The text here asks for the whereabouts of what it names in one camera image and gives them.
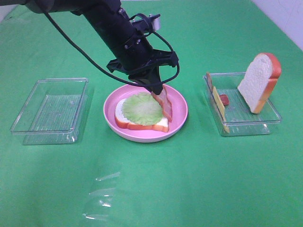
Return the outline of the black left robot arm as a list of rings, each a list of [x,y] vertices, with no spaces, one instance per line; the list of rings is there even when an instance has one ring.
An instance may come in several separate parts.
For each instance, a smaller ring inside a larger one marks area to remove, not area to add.
[[[25,5],[35,13],[43,13],[61,35],[77,49],[90,63],[107,76],[120,82],[144,87],[159,95],[164,81],[159,67],[179,67],[178,57],[173,49],[153,49],[147,36],[154,34],[166,45],[169,43],[156,32],[154,21],[159,15],[145,16],[138,13],[139,20],[129,17],[119,0],[16,0],[13,4]],[[115,56],[104,70],[77,46],[50,17],[52,12],[69,11],[83,15]]]

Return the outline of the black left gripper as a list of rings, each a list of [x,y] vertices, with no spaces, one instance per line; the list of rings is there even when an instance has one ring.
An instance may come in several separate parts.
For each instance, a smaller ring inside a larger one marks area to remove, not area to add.
[[[159,67],[176,67],[178,64],[173,50],[153,49],[143,35],[107,35],[106,45],[116,57],[107,64],[107,69],[128,75],[129,80],[156,95],[163,90]]]

